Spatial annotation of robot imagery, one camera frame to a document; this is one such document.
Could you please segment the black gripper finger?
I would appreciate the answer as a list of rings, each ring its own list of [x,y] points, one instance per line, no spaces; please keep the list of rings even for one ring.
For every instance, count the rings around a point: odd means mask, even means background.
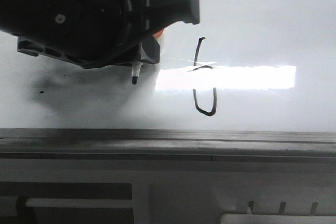
[[[155,65],[160,63],[160,44],[154,36],[150,36],[141,42],[140,61]]]
[[[200,23],[200,0],[125,0],[129,39],[145,39],[175,22]]]

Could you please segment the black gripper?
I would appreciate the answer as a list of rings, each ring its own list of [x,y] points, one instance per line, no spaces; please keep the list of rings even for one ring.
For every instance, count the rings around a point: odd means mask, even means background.
[[[85,69],[131,66],[148,37],[128,38],[124,11],[125,0],[1,0],[1,31],[30,56]]]

